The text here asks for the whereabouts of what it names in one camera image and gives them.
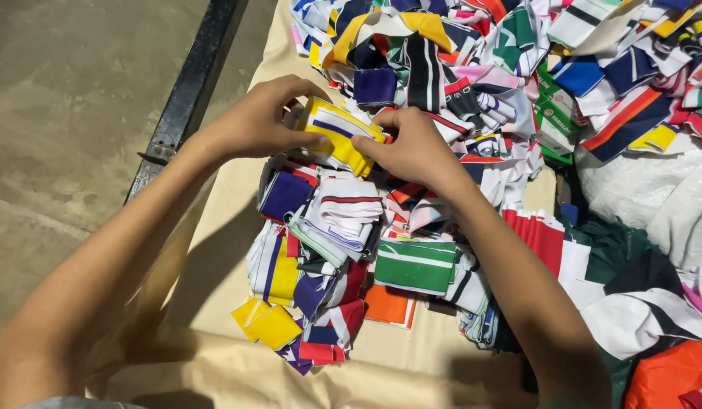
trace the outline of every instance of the orange fabric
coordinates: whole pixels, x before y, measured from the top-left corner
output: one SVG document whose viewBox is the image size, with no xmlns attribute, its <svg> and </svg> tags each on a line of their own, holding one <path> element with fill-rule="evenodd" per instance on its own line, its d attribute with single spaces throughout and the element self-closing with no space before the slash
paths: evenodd
<svg viewBox="0 0 702 409">
<path fill-rule="evenodd" d="M 679 395 L 702 388 L 702 341 L 686 340 L 636 367 L 624 409 L 682 407 Z"/>
<path fill-rule="evenodd" d="M 368 306 L 364 315 L 366 320 L 398 324 L 404 324 L 406 319 L 406 307 L 409 303 L 411 293 L 399 288 L 386 287 L 384 285 L 373 284 L 365 289 L 361 299 Z M 414 317 L 414 308 L 417 303 L 411 306 L 410 318 L 407 328 L 411 328 L 411 321 Z"/>
</svg>

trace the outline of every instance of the black metal frame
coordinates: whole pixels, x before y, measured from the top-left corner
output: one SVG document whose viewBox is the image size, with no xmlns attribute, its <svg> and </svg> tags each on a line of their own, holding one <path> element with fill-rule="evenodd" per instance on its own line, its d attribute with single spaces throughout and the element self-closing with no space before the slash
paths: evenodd
<svg viewBox="0 0 702 409">
<path fill-rule="evenodd" d="M 248 0 L 209 1 L 147 150 L 139 152 L 142 163 L 124 204 L 158 175 L 199 129 L 247 4 Z"/>
</svg>

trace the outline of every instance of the orange bag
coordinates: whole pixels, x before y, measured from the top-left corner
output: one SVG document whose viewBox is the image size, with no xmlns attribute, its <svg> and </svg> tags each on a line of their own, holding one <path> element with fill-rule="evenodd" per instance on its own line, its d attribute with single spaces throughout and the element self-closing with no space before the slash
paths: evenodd
<svg viewBox="0 0 702 409">
<path fill-rule="evenodd" d="M 702 341 L 686 340 L 641 359 L 624 399 L 625 409 L 681 408 L 679 395 L 702 388 Z"/>
</svg>

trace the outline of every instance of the green striped fabric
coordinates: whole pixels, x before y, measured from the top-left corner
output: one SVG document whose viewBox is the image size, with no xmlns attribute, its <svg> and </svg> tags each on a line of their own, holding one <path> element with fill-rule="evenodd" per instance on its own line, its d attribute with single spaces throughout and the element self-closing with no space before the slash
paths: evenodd
<svg viewBox="0 0 702 409">
<path fill-rule="evenodd" d="M 383 239 L 376 255 L 374 281 L 390 287 L 444 295 L 454 280 L 453 242 Z"/>
</svg>

